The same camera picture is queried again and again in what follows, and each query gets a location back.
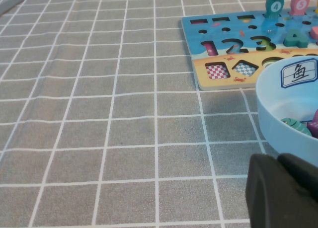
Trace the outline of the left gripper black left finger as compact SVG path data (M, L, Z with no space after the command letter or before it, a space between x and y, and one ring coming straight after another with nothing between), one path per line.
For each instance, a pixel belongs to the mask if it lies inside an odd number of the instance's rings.
M245 197L252 228L318 226L318 202L272 156L250 157Z

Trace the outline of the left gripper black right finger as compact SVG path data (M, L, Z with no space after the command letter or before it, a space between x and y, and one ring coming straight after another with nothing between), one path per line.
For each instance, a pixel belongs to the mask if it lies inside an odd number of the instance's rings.
M290 153L278 155L277 160L292 178L317 202L318 201L318 168L311 163Z

